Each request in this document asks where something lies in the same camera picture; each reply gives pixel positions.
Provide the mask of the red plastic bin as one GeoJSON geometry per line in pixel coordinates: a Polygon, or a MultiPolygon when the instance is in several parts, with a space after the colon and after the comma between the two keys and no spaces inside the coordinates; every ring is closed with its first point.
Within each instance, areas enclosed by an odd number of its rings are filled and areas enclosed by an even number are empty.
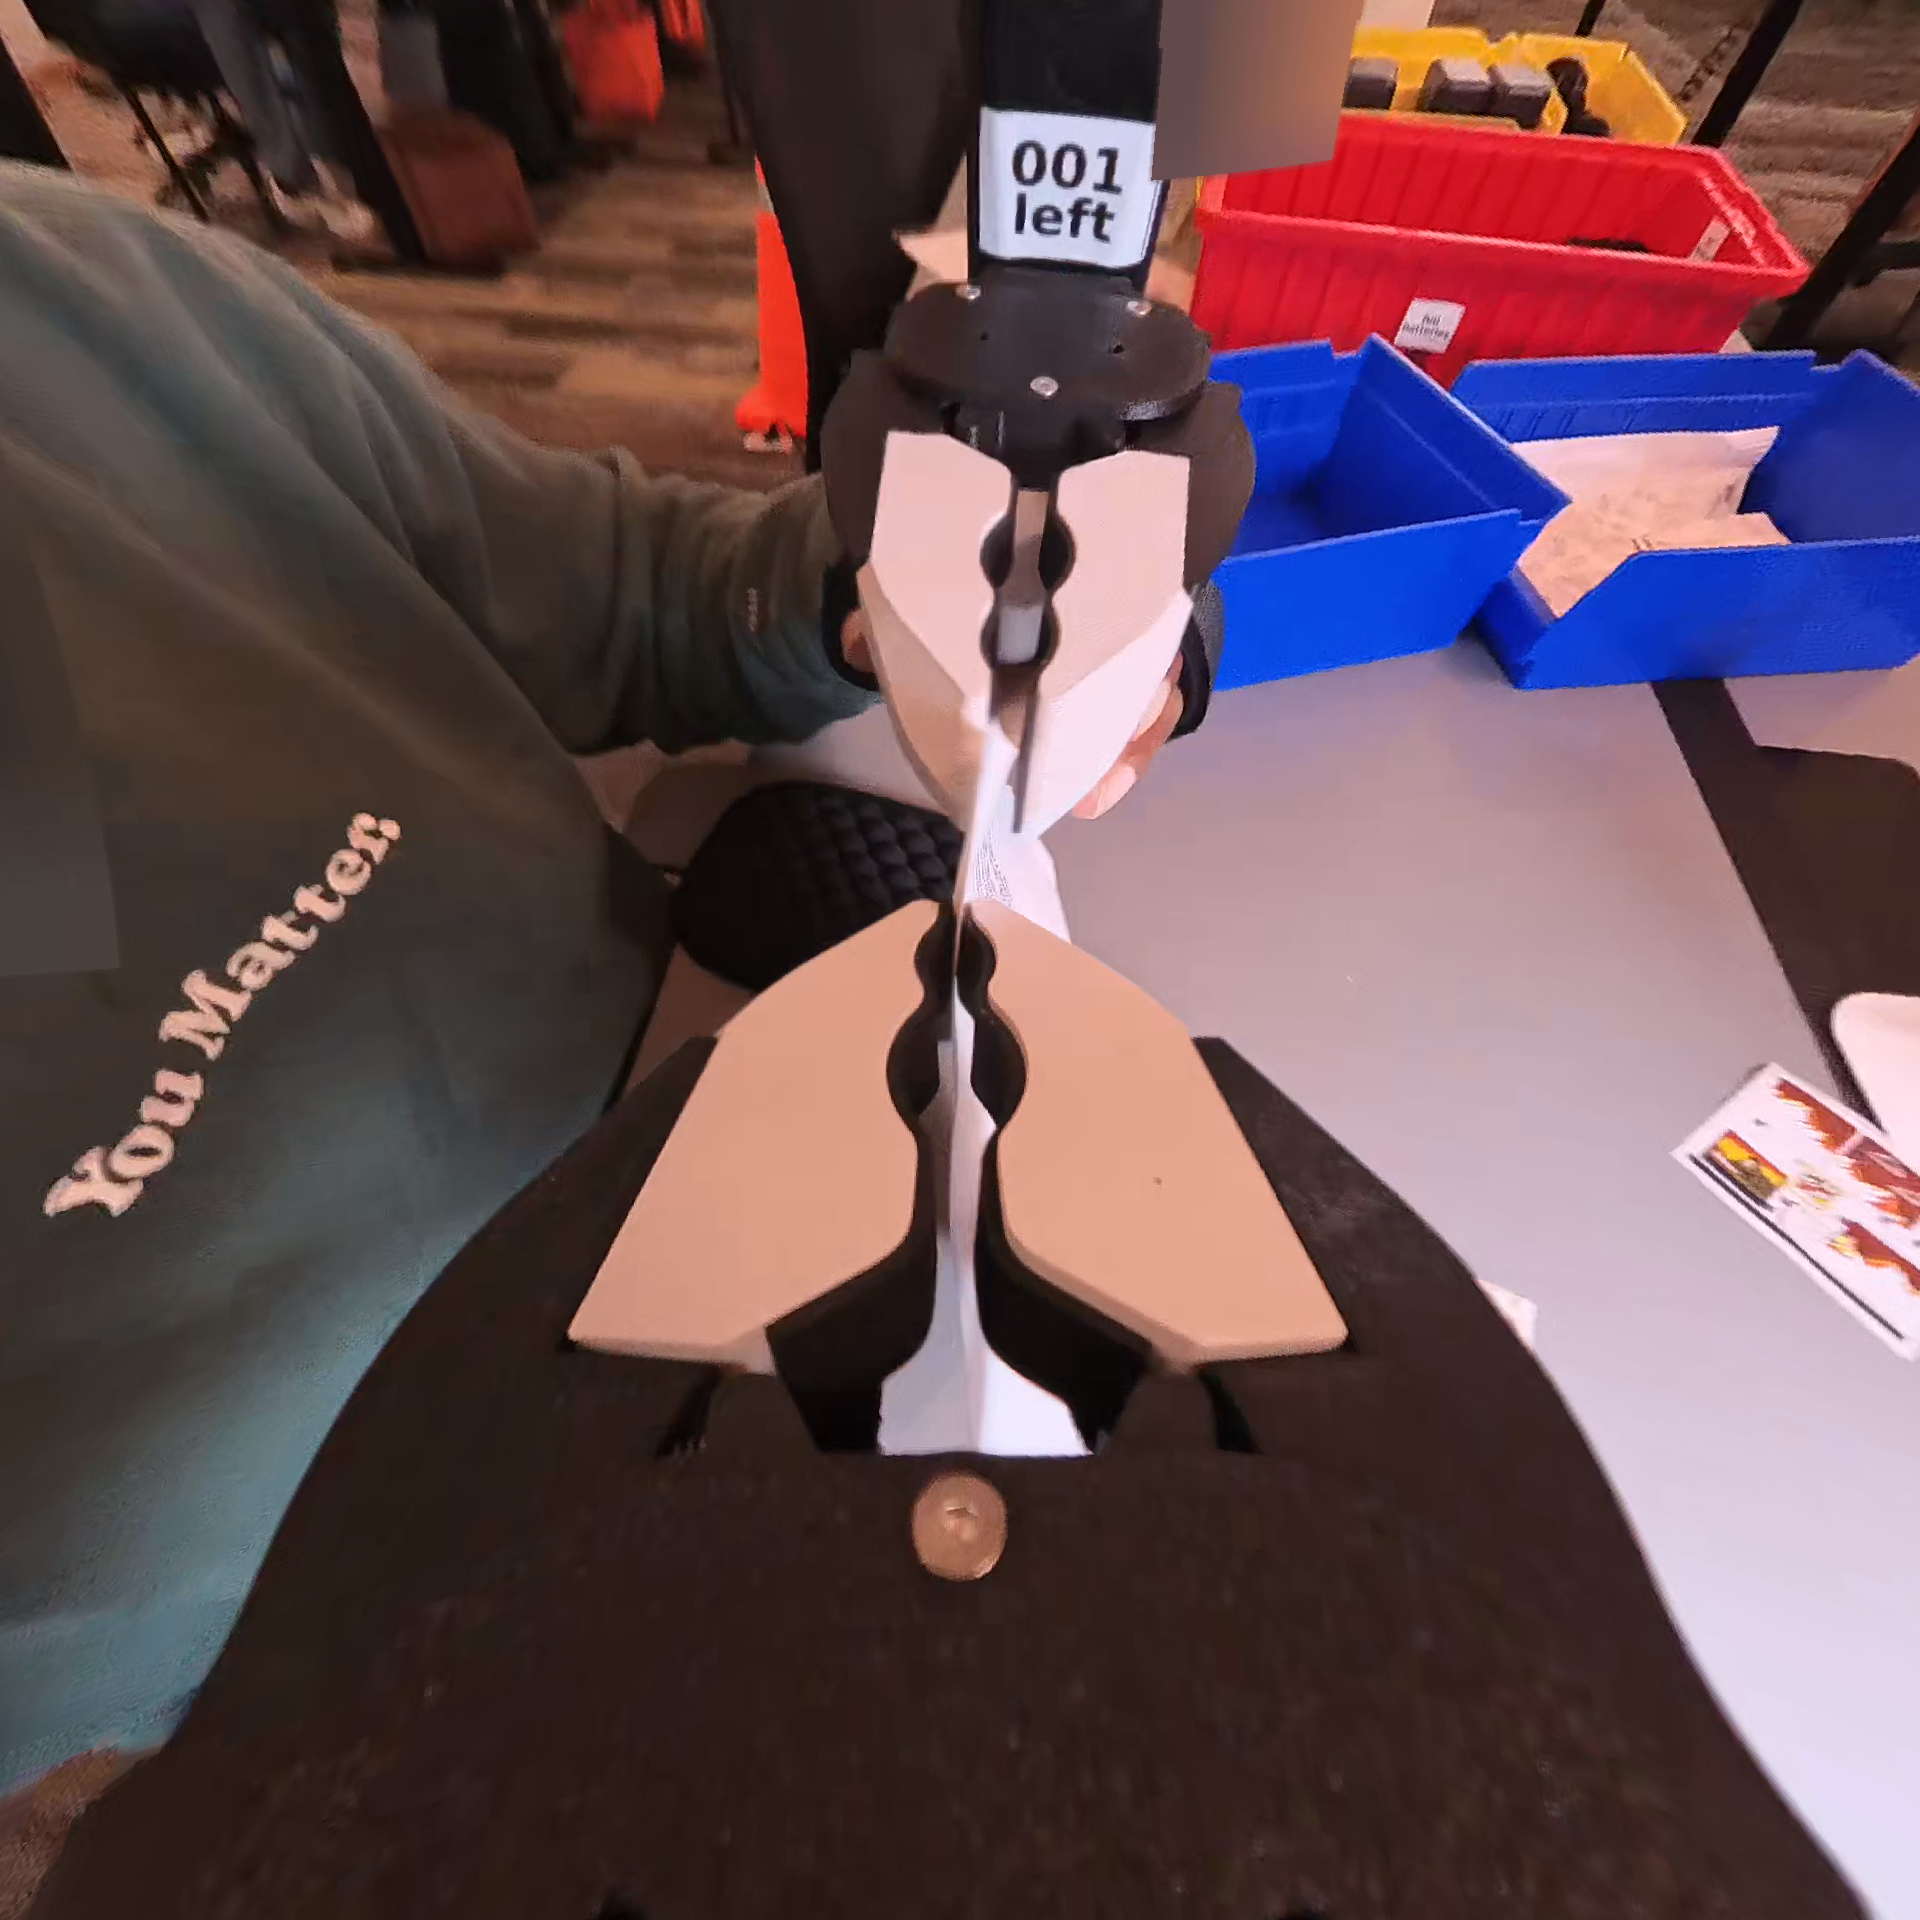
{"type": "Polygon", "coordinates": [[[1321,164],[1210,177],[1194,319],[1214,350],[1381,340],[1479,361],[1712,354],[1810,274],[1712,147],[1343,116],[1321,164]]]}

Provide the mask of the yellow plastic bin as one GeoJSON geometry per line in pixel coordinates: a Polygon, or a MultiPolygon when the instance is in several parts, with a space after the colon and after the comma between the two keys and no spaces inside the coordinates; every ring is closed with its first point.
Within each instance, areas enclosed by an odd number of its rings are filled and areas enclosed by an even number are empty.
{"type": "MultiPolygon", "coordinates": [[[[1667,94],[1667,87],[1653,77],[1650,65],[1622,41],[1604,41],[1594,36],[1550,36],[1550,32],[1508,32],[1500,39],[1468,27],[1422,27],[1422,30],[1396,30],[1396,27],[1360,27],[1352,45],[1352,58],[1381,56],[1401,60],[1401,91],[1396,95],[1393,113],[1416,116],[1415,98],[1422,84],[1427,64],[1437,58],[1463,56],[1494,65],[1501,60],[1519,60],[1546,72],[1546,60],[1571,56],[1589,68],[1589,103],[1587,113],[1568,116],[1568,106],[1557,95],[1549,109],[1541,136],[1550,135],[1589,135],[1611,136],[1639,146],[1678,146],[1686,135],[1689,118],[1680,103],[1667,94]]],[[[1520,131],[1512,124],[1500,124],[1490,118],[1445,118],[1438,121],[1505,125],[1508,131],[1520,131]]]]}

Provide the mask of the person's green sweatshirt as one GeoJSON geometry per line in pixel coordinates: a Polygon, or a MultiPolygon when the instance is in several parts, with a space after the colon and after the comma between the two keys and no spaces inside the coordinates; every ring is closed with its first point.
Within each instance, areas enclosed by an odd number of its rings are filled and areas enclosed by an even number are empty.
{"type": "Polygon", "coordinates": [[[610,1099],[662,884],[575,742],[610,473],[276,259],[2,169],[2,665],[110,966],[2,981],[2,1792],[167,1738],[381,1342],[610,1099]]]}

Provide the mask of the unopened white printed bag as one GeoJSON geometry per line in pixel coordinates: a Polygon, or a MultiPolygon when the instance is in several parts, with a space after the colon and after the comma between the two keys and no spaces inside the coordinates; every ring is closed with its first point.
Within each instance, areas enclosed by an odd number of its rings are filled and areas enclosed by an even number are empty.
{"type": "Polygon", "coordinates": [[[1628,562],[1668,552],[1773,549],[1788,534],[1767,514],[1680,514],[1650,499],[1579,499],[1549,519],[1519,562],[1519,577],[1549,607],[1568,616],[1628,562]]]}
{"type": "Polygon", "coordinates": [[[1779,428],[1574,434],[1512,443],[1512,451],[1571,505],[1664,526],[1739,514],[1779,434],[1779,428]]]}

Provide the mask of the orange bag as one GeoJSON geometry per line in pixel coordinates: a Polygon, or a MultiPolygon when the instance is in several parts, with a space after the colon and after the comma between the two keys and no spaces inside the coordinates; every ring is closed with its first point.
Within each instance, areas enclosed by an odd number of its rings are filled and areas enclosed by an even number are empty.
{"type": "Polygon", "coordinates": [[[666,98],[659,30],[649,4],[571,4],[563,56],[582,118],[599,129],[652,125],[666,98]]]}

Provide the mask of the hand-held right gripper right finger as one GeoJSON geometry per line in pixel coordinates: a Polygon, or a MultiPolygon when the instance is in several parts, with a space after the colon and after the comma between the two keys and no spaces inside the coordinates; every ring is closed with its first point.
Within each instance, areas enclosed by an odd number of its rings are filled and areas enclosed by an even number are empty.
{"type": "Polygon", "coordinates": [[[1330,1353],[1348,1323],[1196,1036],[1147,990],[1018,910],[972,910],[973,1065],[1012,1044],[997,1195],[1018,1281],[1142,1340],[1169,1370],[1330,1353]]]}

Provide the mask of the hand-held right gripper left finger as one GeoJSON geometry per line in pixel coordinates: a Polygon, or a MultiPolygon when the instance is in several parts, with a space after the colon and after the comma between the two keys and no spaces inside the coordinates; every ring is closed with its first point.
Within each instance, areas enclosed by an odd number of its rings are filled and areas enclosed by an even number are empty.
{"type": "Polygon", "coordinates": [[[897,1098],[889,1059],[943,933],[942,906],[902,906],[719,1028],[569,1322],[578,1348],[800,1374],[776,1329],[912,1243],[930,1093],[897,1098]]]}

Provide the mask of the large white printed paper bag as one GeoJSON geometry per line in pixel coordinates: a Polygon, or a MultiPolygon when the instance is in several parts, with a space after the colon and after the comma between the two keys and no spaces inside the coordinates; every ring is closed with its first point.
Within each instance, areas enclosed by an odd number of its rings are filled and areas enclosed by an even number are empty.
{"type": "MultiPolygon", "coordinates": [[[[936,806],[887,713],[876,723],[876,738],[878,790],[936,806]]],[[[997,823],[968,864],[968,899],[973,898],[1009,906],[1057,938],[1070,938],[1058,873],[1040,838],[997,823]]],[[[979,1327],[973,1256],[958,1248],[953,1212],[961,1208],[962,1229],[973,1226],[987,1113],[972,1091],[958,1089],[958,1068],[968,1065],[958,1061],[958,1044],[962,1054],[972,1048],[965,1018],[962,1039],[939,1044],[942,1084],[923,1126],[934,1163],[936,1305],[919,1353],[883,1383],[878,1453],[1077,1459],[1088,1449],[1066,1403],[999,1359],[979,1327]]]]}

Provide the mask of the blue plastic bin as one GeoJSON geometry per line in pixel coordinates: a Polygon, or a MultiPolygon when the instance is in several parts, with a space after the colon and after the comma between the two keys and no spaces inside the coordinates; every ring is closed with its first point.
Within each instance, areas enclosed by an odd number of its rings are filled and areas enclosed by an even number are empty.
{"type": "Polygon", "coordinates": [[[1256,453],[1211,574],[1214,691],[1449,648],[1571,503],[1381,340],[1228,350],[1211,376],[1256,453]]]}
{"type": "Polygon", "coordinates": [[[1520,358],[1453,397],[1511,445],[1779,428],[1743,499],[1773,549],[1628,562],[1568,616],[1519,570],[1475,633],[1519,689],[1901,667],[1917,653],[1917,382],[1868,350],[1520,358]]]}

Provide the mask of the white desk stand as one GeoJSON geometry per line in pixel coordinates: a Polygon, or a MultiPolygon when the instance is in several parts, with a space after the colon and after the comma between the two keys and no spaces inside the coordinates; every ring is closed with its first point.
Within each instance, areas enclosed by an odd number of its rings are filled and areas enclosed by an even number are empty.
{"type": "Polygon", "coordinates": [[[1884,1137],[1916,1154],[1917,995],[1843,995],[1831,1014],[1831,1031],[1884,1137]]]}

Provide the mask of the printed sticker sheet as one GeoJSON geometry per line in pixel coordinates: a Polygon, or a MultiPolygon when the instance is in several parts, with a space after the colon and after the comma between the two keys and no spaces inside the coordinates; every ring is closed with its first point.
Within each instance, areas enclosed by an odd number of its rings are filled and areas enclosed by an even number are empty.
{"type": "Polygon", "coordinates": [[[1917,1359],[1917,1170],[1872,1121],[1767,1065],[1672,1158],[1861,1327],[1917,1359]]]}

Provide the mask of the dark red suitcase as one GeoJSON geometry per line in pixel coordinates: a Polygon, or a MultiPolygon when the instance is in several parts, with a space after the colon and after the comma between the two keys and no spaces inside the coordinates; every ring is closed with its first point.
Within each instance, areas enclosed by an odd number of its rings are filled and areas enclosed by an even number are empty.
{"type": "Polygon", "coordinates": [[[507,269],[538,246],[538,221],[515,147],[456,109],[400,109],[381,129],[428,265],[463,274],[507,269]]]}

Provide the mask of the person's left hand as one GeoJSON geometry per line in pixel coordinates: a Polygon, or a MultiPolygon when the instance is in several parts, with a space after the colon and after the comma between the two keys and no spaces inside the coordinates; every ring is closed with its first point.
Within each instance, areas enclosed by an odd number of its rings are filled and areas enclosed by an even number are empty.
{"type": "Polygon", "coordinates": [[[1121,804],[1154,757],[1176,738],[1196,734],[1211,704],[1220,659],[1220,604],[1214,594],[1199,594],[1188,616],[1188,633],[1165,678],[1151,691],[1139,724],[1114,767],[1072,806],[1072,817],[1096,821],[1121,804]]]}

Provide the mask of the person's left forearm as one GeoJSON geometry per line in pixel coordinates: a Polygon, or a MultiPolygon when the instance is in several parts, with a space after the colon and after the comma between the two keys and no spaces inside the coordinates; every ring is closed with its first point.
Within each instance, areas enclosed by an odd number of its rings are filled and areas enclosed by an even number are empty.
{"type": "Polygon", "coordinates": [[[741,490],[459,434],[463,619],[571,753],[800,745],[878,704],[823,478],[741,490]]]}

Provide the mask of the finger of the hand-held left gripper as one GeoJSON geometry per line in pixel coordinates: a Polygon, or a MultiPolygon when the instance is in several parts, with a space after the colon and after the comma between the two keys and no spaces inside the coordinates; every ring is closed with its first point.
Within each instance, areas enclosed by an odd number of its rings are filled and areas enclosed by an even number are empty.
{"type": "Polygon", "coordinates": [[[1012,511],[1012,473],[946,434],[893,433],[860,607],[901,750],[953,821],[968,821],[991,723],[982,562],[1012,511]]]}
{"type": "Polygon", "coordinates": [[[1188,633],[1188,458],[1127,449],[1066,467],[1072,546],[1050,594],[1054,650],[1025,716],[1018,828],[1050,828],[1116,767],[1188,633]]]}

